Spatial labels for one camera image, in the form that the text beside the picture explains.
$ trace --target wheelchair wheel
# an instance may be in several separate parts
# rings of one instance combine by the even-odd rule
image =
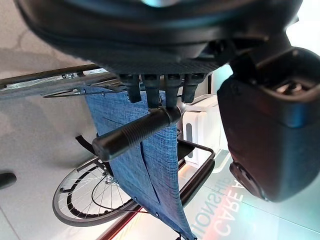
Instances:
[[[69,173],[56,189],[52,201],[55,216],[75,227],[112,221],[132,212],[137,205],[112,175],[94,163]]]

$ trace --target reflective floor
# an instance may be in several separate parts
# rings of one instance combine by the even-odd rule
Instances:
[[[191,230],[200,240],[320,240],[320,177],[298,195],[281,203],[265,202],[247,192],[229,172],[227,157],[221,172],[213,173],[184,211]],[[195,169],[179,173],[183,185]],[[116,240],[174,240],[178,235],[158,219],[137,215]]]

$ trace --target blue fabric seat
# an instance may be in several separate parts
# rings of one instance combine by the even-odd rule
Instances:
[[[87,93],[109,92],[100,87],[86,87]],[[165,93],[160,92],[162,104]],[[99,135],[148,114],[147,96],[130,103],[126,92],[86,95]],[[154,217],[159,218],[188,240],[195,239],[180,200],[178,184],[177,127],[167,127],[132,147],[110,162],[121,188]]]

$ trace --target black handle grip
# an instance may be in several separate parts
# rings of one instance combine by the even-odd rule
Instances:
[[[153,109],[150,114],[97,137],[92,142],[93,149],[103,162],[109,162],[161,129],[176,123],[180,117],[178,107]]]

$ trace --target black strap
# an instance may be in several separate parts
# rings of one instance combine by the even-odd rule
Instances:
[[[95,153],[94,148],[92,147],[92,144],[90,144],[87,140],[85,140],[82,135],[75,137],[75,140],[77,140],[78,143],[79,143],[82,147],[84,147],[85,149],[87,149],[90,153],[92,153],[93,155],[97,156],[97,154]]]

